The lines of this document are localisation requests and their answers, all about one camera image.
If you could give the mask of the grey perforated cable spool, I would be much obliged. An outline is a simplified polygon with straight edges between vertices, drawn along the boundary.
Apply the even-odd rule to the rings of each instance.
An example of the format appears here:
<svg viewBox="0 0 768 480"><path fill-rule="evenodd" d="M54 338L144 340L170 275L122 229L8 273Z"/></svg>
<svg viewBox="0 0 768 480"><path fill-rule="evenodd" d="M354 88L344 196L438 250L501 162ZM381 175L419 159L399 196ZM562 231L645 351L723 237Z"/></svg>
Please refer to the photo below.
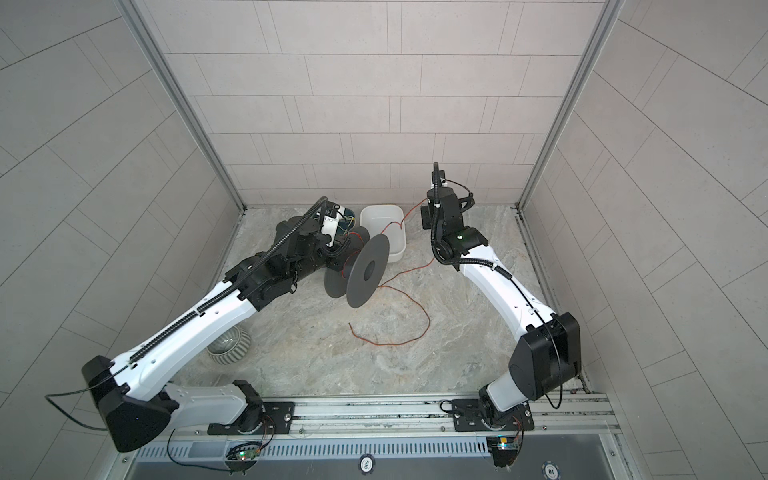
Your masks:
<svg viewBox="0 0 768 480"><path fill-rule="evenodd" d="M363 249L351 257L342 270L326 268L324 287L329 297L345 296L350 307L359 308L379 286L388 262L389 240L383 234L370 236L364 227L352 231L363 235Z"/></svg>

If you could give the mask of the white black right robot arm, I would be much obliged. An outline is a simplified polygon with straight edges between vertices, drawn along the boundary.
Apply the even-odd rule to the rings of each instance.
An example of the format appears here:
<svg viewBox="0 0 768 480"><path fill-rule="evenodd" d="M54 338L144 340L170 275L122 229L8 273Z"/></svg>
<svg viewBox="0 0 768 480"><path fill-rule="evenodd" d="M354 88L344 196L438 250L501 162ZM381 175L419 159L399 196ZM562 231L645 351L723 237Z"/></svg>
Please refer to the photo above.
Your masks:
<svg viewBox="0 0 768 480"><path fill-rule="evenodd" d="M430 232L434 258L462 273L487 297L516 341L507 371L479 390L482 421L493 430L510 424L520 428L519 406L562 390L580 374L579 323L536 299L503 265L488 239L464 223L473 194L458 197L438 163L426 200L420 208L422 228Z"/></svg>

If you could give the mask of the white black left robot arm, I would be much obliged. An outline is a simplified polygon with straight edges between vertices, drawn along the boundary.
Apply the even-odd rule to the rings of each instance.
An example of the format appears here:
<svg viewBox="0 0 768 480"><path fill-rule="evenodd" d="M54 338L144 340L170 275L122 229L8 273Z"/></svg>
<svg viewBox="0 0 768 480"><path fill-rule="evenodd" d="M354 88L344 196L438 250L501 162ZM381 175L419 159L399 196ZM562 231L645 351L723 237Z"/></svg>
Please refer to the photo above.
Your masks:
<svg viewBox="0 0 768 480"><path fill-rule="evenodd" d="M255 388L237 380L224 387L171 385L174 375L226 332L319 269L338 272L369 241L347 230L344 207L321 197L301 216L280 222L272 246L247 257L185 313L139 345L110 359L98 355L82 368L86 392L102 430L120 453L135 451L167 428L218 424L250 434L265 423Z"/></svg>

